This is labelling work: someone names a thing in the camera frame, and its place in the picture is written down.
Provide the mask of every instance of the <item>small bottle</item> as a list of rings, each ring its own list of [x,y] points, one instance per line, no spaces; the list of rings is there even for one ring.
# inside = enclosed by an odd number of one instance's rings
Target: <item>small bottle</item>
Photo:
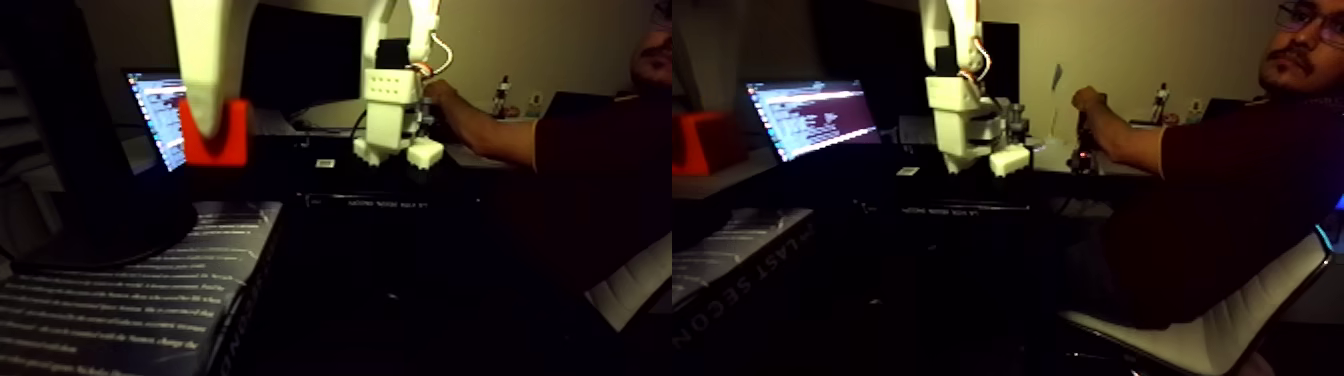
[[[1153,114],[1150,118],[1152,122],[1161,124],[1163,111],[1167,110],[1167,98],[1169,98],[1171,95],[1172,93],[1167,91],[1167,83],[1163,82],[1163,87],[1157,89],[1157,95],[1156,98],[1153,98]]]
[[[1204,117],[1204,107],[1200,106],[1199,101],[1195,101],[1189,106],[1189,113],[1185,114],[1185,124],[1196,124]]]
[[[508,98],[508,75],[504,75],[504,81],[500,81],[500,86],[495,89],[495,106],[491,109],[491,115],[495,118],[504,118],[504,99]]]

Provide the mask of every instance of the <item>cable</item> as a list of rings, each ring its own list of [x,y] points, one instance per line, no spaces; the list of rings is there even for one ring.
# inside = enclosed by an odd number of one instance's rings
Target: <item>cable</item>
[[[980,98],[980,83],[976,82],[976,75],[970,74],[970,71],[968,70],[961,70],[957,73],[957,75],[965,78],[966,81],[970,81],[970,89],[976,91],[974,93],[976,98]]]
[[[985,43],[976,38],[976,50],[980,51],[981,56],[985,56],[985,70],[980,73],[980,81],[984,81],[989,75],[989,67],[995,66],[995,60],[989,58],[989,52],[985,51]]]
[[[17,180],[19,180],[19,177],[15,177],[15,179],[7,180],[4,183],[0,183],[0,188],[7,187],[7,185],[9,185],[11,181],[17,181]],[[4,227],[4,234],[5,234],[4,238],[8,242],[15,242],[13,240],[13,228],[9,227],[11,223],[9,223],[9,205],[8,204],[4,205],[4,209],[0,209],[0,216],[3,216],[3,218],[0,218],[0,227]],[[17,262],[17,258],[13,254],[11,254],[9,250],[5,248],[4,246],[0,246],[0,256],[4,256],[11,263],[12,262]]]
[[[355,140],[355,130],[359,130],[359,124],[364,121],[364,115],[368,115],[368,110],[359,113],[359,118],[355,120],[355,125],[349,126],[349,140]]]
[[[438,39],[438,31],[430,31],[429,32],[429,38],[434,39],[434,44],[438,44],[438,47],[442,47],[444,52],[448,52],[448,59],[444,60],[444,63],[439,64],[438,68],[434,68],[434,74],[433,75],[438,75],[439,73],[444,73],[444,70],[448,68],[448,64],[453,63],[453,48],[449,48],[448,43],[444,43],[444,39]]]
[[[1059,209],[1055,211],[1055,216],[1063,215],[1064,209],[1067,209],[1068,204],[1071,204],[1073,201],[1074,201],[1074,197],[1064,197],[1064,204],[1059,205]]]
[[[406,67],[415,68],[415,71],[419,71],[419,74],[425,77],[423,79],[429,79],[430,75],[434,73],[433,70],[429,68],[429,64],[426,63],[410,63]]]

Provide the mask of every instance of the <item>man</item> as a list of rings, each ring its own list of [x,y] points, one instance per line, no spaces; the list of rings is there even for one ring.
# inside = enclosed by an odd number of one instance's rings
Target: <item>man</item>
[[[1269,101],[1208,122],[1133,129],[1074,94],[1117,162],[1163,183],[1070,250],[1071,309],[1136,328],[1188,322],[1310,234],[1344,193],[1344,0],[1289,1],[1261,63]]]
[[[667,1],[630,60],[637,95],[575,117],[503,124],[444,81],[425,87],[473,152],[535,171],[493,189],[492,212],[528,261],[586,291],[671,231],[667,169],[673,130]]]

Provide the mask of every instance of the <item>black monitor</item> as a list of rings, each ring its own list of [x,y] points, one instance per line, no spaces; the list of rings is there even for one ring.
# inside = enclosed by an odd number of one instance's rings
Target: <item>black monitor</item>
[[[293,113],[359,99],[363,17],[258,4],[247,28],[241,95]]]
[[[746,94],[781,161],[836,144],[880,144],[855,81],[750,82]]]
[[[5,11],[0,50],[63,189],[54,196],[60,228],[13,267],[116,267],[176,244],[196,223],[173,184],[180,172],[132,172],[98,89],[83,13],[69,0]]]

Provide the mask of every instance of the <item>black desk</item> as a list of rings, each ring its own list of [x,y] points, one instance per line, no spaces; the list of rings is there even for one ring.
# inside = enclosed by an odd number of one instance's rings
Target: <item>black desk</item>
[[[1005,179],[988,171],[949,176],[941,173],[941,156],[933,149],[891,156],[843,146],[775,165],[707,199],[749,207],[767,197],[773,207],[814,208],[818,228],[825,230],[818,234],[829,234],[832,242],[793,265],[801,282],[777,285],[789,298],[738,297],[722,317],[710,318],[719,313],[712,308],[703,320],[692,316],[681,322],[677,329],[691,334],[681,338],[706,340],[711,349],[707,356],[715,364],[703,368],[1008,373],[985,359],[1017,355],[1020,342],[1009,332],[1020,317],[985,309],[1020,303],[1015,301],[1025,289],[1020,270],[1032,262],[1030,246],[1039,243],[1034,222],[1054,215],[1046,199],[1122,197],[1154,181],[1141,175],[1074,176],[1067,169]],[[898,176],[902,167],[921,172]],[[726,299],[727,290],[715,291]]]
[[[273,255],[278,203],[196,203],[196,227],[114,270],[0,283],[0,373],[207,375],[235,361]]]
[[[254,158],[243,180],[276,179],[250,189],[296,205],[257,312],[257,340],[241,349],[237,373],[613,375],[628,367],[622,340],[598,312],[519,251],[527,235],[501,211],[507,193],[535,183],[530,172],[448,160],[425,173],[375,169],[353,158],[348,140],[308,148],[292,140],[258,145],[269,157]],[[314,168],[320,157],[349,168]]]
[[[710,176],[672,176],[672,199],[706,200],[777,165],[770,149],[755,149],[747,160]]]

